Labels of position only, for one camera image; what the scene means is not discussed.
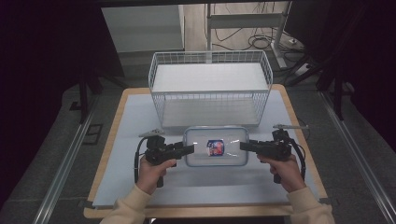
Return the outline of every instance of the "dark background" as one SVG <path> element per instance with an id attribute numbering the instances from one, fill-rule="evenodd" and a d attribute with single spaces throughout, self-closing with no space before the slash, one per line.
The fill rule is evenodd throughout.
<path id="1" fill-rule="evenodd" d="M 47 136 L 64 91 L 94 71 L 123 73 L 98 6 L 0 4 L 3 204 Z"/>
<path id="2" fill-rule="evenodd" d="M 81 76 L 96 76 L 95 70 L 122 76 L 100 8 L 53 3 L 0 2 L 1 204 L 47 136 L 63 92 Z M 319 62 L 331 54 L 348 9 L 337 1 L 321 4 L 300 5 L 290 12 L 296 23 L 288 23 L 290 34 L 300 37 Z M 395 7 L 367 4 L 340 56 L 343 77 L 355 88 L 352 102 L 396 150 Z"/>

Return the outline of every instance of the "wire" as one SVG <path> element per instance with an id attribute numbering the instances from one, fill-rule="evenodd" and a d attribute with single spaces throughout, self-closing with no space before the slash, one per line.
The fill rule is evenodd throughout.
<path id="1" fill-rule="evenodd" d="M 241 31 L 242 29 L 244 29 L 244 28 L 239 28 L 237 31 L 233 32 L 231 35 L 229 35 L 229 36 L 227 36 L 227 37 L 225 37 L 225 38 L 223 38 L 223 39 L 220 39 L 220 38 L 219 38 L 219 36 L 218 36 L 218 29 L 215 29 L 215 34 L 216 34 L 216 37 L 218 38 L 218 41 L 222 42 L 222 41 L 224 41 L 224 40 L 226 40 L 226 39 L 229 39 L 230 37 L 232 37 L 233 35 L 235 35 L 235 34 L 238 33 L 239 31 Z"/>
<path id="2" fill-rule="evenodd" d="M 256 42 L 259 41 L 264 41 L 267 43 L 267 45 L 264 47 L 258 47 L 256 45 Z M 253 35 L 247 40 L 247 42 L 249 43 L 250 46 L 254 46 L 256 49 L 267 49 L 268 47 L 271 46 L 271 40 L 268 39 L 268 36 L 266 35 Z"/>
<path id="3" fill-rule="evenodd" d="M 228 4 L 227 4 L 227 3 L 225 4 L 225 9 L 227 9 L 228 13 L 230 13 L 230 14 L 231 14 L 231 11 L 230 11 L 230 9 L 228 9 Z"/>
<path id="4" fill-rule="evenodd" d="M 255 6 L 251 12 L 254 12 L 254 11 L 257 9 L 257 13 L 259 13 L 259 10 L 260 10 L 260 4 L 261 4 L 260 2 L 259 2 L 259 3 L 257 3 L 257 6 Z"/>
<path id="5" fill-rule="evenodd" d="M 297 63 L 299 60 L 292 60 L 292 59 L 290 59 L 290 58 L 288 57 L 288 54 L 290 54 L 290 53 L 294 53 L 294 52 L 285 52 L 285 53 L 283 54 L 283 58 L 285 58 L 286 60 L 288 60 L 288 61 L 291 62 L 291 63 Z"/>
<path id="6" fill-rule="evenodd" d="M 218 46 L 218 47 L 221 47 L 221 48 L 224 48 L 224 49 L 228 49 L 228 50 L 247 50 L 247 49 L 250 49 L 252 46 L 249 46 L 249 47 L 247 47 L 247 48 L 245 48 L 245 49 L 229 49 L 229 48 L 227 48 L 227 47 L 225 47 L 225 46 L 222 46 L 222 45 L 220 45 L 220 44 L 212 44 L 213 46 Z"/>
<path id="7" fill-rule="evenodd" d="M 285 78 L 283 78 L 283 80 L 281 81 L 281 83 L 282 83 L 282 85 L 284 85 L 284 86 L 286 86 L 286 82 L 288 81 L 288 79 L 289 79 L 289 77 L 291 77 L 291 75 L 293 75 L 294 73 L 292 73 L 291 71 L 294 69 L 294 68 L 296 68 L 296 67 L 298 67 L 298 66 L 301 66 L 299 63 L 296 63 L 290 70 L 289 70 L 289 73 L 285 76 Z"/>
<path id="8" fill-rule="evenodd" d="M 304 157 L 304 160 L 305 160 L 305 149 L 302 146 L 298 145 L 298 144 L 297 144 L 297 147 L 299 147 L 303 151 L 303 153 L 304 153 L 303 157 Z"/>
<path id="9" fill-rule="evenodd" d="M 148 137 L 144 137 L 140 140 L 139 145 L 137 145 L 136 153 L 134 154 L 134 182 L 136 183 L 139 178 L 139 157 L 143 154 L 139 154 L 140 147 L 142 146 L 143 141 L 148 139 Z"/>

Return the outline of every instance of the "black cable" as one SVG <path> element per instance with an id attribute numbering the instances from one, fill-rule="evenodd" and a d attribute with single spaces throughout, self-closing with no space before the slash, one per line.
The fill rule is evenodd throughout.
<path id="1" fill-rule="evenodd" d="M 299 147 L 303 151 L 303 153 L 304 153 L 303 156 L 304 156 L 304 160 L 305 160 L 305 156 L 306 156 L 305 149 L 302 146 L 298 145 L 298 144 L 297 144 L 297 147 Z"/>
<path id="2" fill-rule="evenodd" d="M 294 68 L 296 68 L 296 67 L 298 67 L 298 66 L 301 66 L 299 63 L 296 63 L 293 67 L 292 67 L 292 69 L 294 69 Z M 289 70 L 289 73 L 285 76 L 285 78 L 282 80 L 282 85 L 284 85 L 284 86 L 286 86 L 286 82 L 288 81 L 288 78 L 291 76 L 291 75 L 293 75 L 292 73 L 291 73 L 291 71 L 292 71 L 292 69 L 290 69 Z"/>
<path id="3" fill-rule="evenodd" d="M 260 2 L 259 2 L 259 3 L 257 3 L 257 6 L 255 6 L 251 12 L 254 12 L 254 10 L 257 10 L 257 13 L 259 13 L 259 10 L 260 10 L 260 4 L 261 4 Z"/>
<path id="4" fill-rule="evenodd" d="M 216 14 L 216 4 L 213 6 L 213 14 Z M 224 41 L 224 40 L 226 40 L 226 39 L 232 37 L 233 35 L 235 35 L 235 34 L 238 33 L 239 31 L 241 31 L 242 29 L 243 29 L 243 28 L 239 28 L 237 31 L 233 32 L 231 35 L 229 35 L 229 36 L 227 36 L 227 37 L 225 37 L 225 38 L 223 38 L 223 39 L 220 39 L 220 38 L 219 38 L 218 29 L 215 29 L 215 34 L 216 34 L 216 37 L 218 38 L 218 41 L 222 42 L 222 41 Z"/>
<path id="5" fill-rule="evenodd" d="M 262 4 L 262 13 L 264 13 L 265 7 L 267 7 L 267 6 L 268 6 L 267 2 L 264 2 Z"/>
<path id="6" fill-rule="evenodd" d="M 148 139 L 148 137 L 144 137 L 140 140 L 139 145 L 137 146 L 136 153 L 134 154 L 134 182 L 137 183 L 139 178 L 139 154 L 140 147 L 142 146 L 143 141 Z"/>
<path id="7" fill-rule="evenodd" d="M 225 4 L 225 9 L 227 9 L 228 13 L 230 13 L 230 14 L 231 14 L 231 11 L 230 11 L 230 9 L 228 9 L 228 4 L 227 4 L 227 3 Z"/>
<path id="8" fill-rule="evenodd" d="M 267 42 L 267 45 L 264 47 L 258 47 L 256 45 L 256 42 L 259 42 L 259 41 Z M 247 40 L 247 42 L 249 43 L 250 46 L 253 46 L 256 49 L 266 49 L 269 46 L 271 46 L 271 41 L 269 41 L 265 35 L 253 35 Z"/>
<path id="9" fill-rule="evenodd" d="M 225 47 L 225 46 L 222 46 L 222 45 L 219 45 L 219 44 L 212 44 L 213 46 L 218 46 L 218 47 L 221 47 L 221 48 L 224 48 L 224 49 L 228 49 L 228 50 L 247 50 L 247 49 L 250 49 L 251 48 L 251 46 L 249 46 L 249 47 L 247 47 L 247 48 L 245 48 L 245 49 L 229 49 L 229 48 L 227 48 L 227 47 Z"/>
<path id="10" fill-rule="evenodd" d="M 286 60 L 288 60 L 289 62 L 291 62 L 291 63 L 297 63 L 299 60 L 292 60 L 292 59 L 290 59 L 290 58 L 287 56 L 287 55 L 290 54 L 290 53 L 296 53 L 296 52 L 293 52 L 293 51 L 285 52 L 285 53 L 283 54 L 283 57 L 284 57 Z"/>
<path id="11" fill-rule="evenodd" d="M 290 138 L 290 142 L 294 147 L 294 150 L 297 153 L 298 158 L 300 159 L 300 164 L 301 164 L 301 177 L 303 178 L 303 180 L 305 180 L 305 170 L 306 170 L 306 164 L 305 164 L 305 150 L 304 150 L 304 155 L 301 152 L 300 148 L 302 148 L 301 146 L 297 145 L 297 143 L 294 141 L 294 139 Z"/>

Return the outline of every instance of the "white wall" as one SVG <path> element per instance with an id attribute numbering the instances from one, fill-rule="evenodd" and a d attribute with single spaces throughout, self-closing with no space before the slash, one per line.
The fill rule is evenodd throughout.
<path id="1" fill-rule="evenodd" d="M 104 7 L 117 52 L 184 49 L 182 6 Z"/>

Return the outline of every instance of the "aluminum rail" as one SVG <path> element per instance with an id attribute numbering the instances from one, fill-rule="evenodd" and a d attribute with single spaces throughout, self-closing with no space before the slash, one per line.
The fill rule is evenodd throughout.
<path id="1" fill-rule="evenodd" d="M 70 173 L 70 169 L 72 168 L 74 160 L 78 154 L 78 150 L 81 146 L 82 140 L 84 139 L 85 133 L 90 126 L 93 111 L 96 108 L 98 99 L 98 95 L 92 96 L 89 106 L 89 114 L 85 121 L 78 127 L 78 131 L 76 132 L 76 135 L 69 149 L 67 149 L 66 154 L 64 155 L 64 159 L 62 160 L 62 163 L 59 166 L 51 185 L 49 186 L 49 190 L 47 191 L 47 194 L 44 197 L 44 200 L 41 203 L 37 214 L 35 215 L 35 219 L 33 221 L 34 224 L 49 222 L 53 209 L 59 199 L 62 189 L 64 188 L 64 183 L 66 182 L 66 179 Z"/>
<path id="2" fill-rule="evenodd" d="M 322 98 L 327 111 L 332 118 L 335 127 L 337 128 L 338 132 L 342 135 L 342 138 L 346 144 L 346 148 L 348 149 L 349 153 L 352 156 L 352 160 L 358 166 L 361 175 L 366 182 L 367 187 L 373 194 L 375 201 L 377 202 L 379 209 L 381 210 L 382 214 L 384 215 L 385 219 L 389 224 L 396 223 L 396 210 L 393 206 L 393 203 L 385 192 L 384 188 L 382 187 L 381 183 L 375 176 L 375 173 L 370 168 L 367 160 L 364 158 L 359 146 L 356 144 L 355 140 L 353 139 L 352 135 L 350 134 L 347 126 L 343 121 L 341 121 L 332 109 L 332 100 L 328 94 L 323 92 L 319 92 L 320 97 Z"/>

